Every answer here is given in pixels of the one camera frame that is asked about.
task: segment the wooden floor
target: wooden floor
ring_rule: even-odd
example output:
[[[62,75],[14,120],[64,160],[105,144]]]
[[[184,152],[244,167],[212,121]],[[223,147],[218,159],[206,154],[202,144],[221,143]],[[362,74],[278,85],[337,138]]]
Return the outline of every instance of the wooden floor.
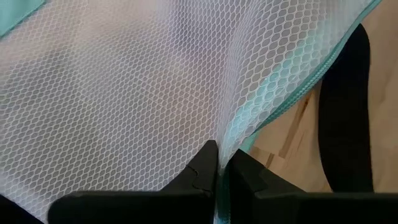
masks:
[[[371,42],[369,120],[377,192],[398,192],[397,13],[397,0],[383,0],[363,21]],[[251,150],[251,155],[270,170],[309,192],[330,191],[318,152],[319,92],[318,84],[264,127]]]

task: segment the white mesh fabric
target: white mesh fabric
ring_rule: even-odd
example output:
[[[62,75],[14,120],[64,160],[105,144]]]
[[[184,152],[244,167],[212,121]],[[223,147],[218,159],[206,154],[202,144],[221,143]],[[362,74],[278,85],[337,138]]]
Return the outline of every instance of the white mesh fabric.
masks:
[[[372,0],[53,0],[0,39],[0,190],[159,190],[208,139],[224,167]]]

